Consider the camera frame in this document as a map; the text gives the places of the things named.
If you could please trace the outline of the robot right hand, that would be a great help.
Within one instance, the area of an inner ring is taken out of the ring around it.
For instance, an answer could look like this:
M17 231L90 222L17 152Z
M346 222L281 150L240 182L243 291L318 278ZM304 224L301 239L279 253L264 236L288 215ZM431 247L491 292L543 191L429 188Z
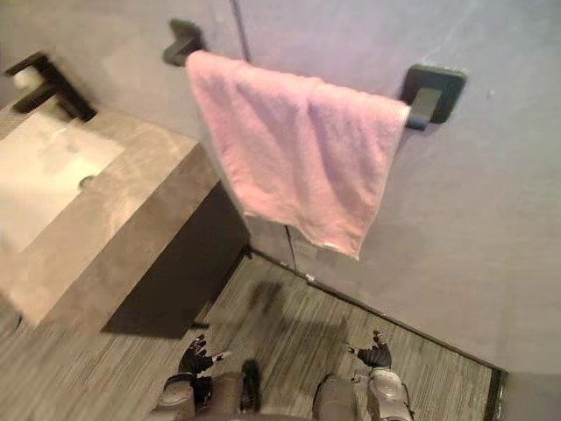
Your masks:
M392 367L391 352L378 330L373 331L373 346L371 348L358 349L353 346L347 346L347 350L370 368Z

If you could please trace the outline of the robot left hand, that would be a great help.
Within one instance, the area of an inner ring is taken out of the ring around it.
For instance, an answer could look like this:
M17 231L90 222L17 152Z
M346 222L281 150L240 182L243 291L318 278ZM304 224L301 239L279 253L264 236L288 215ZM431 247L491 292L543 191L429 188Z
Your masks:
M231 351L209 355L206 345L207 341L203 334L196 336L182 355L177 372L196 378L200 373L231 356Z

